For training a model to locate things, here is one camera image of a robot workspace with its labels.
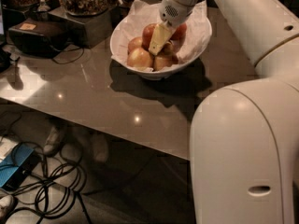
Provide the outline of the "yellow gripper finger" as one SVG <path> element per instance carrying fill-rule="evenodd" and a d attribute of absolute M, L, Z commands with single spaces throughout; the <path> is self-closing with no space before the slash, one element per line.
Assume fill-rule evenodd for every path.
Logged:
<path fill-rule="evenodd" d="M 173 33 L 176 31 L 168 21 L 158 23 L 153 31 L 151 41 L 149 43 L 149 52 L 157 55 L 169 41 Z"/>

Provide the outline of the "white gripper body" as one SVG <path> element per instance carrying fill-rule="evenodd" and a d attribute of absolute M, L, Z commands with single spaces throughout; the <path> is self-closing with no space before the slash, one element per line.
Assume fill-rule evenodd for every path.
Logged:
<path fill-rule="evenodd" d="M 172 27 L 179 27 L 192 14 L 192 7 L 181 4 L 178 0 L 162 0 L 160 18 Z"/>

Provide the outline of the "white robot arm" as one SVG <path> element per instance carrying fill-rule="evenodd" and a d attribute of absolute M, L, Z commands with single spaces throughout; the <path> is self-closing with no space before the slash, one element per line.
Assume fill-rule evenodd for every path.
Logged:
<path fill-rule="evenodd" d="M 172 26 L 198 0 L 163 0 Z M 197 224 L 295 224 L 298 19 L 278 0 L 214 0 L 258 78 L 211 93 L 190 131 Z"/>

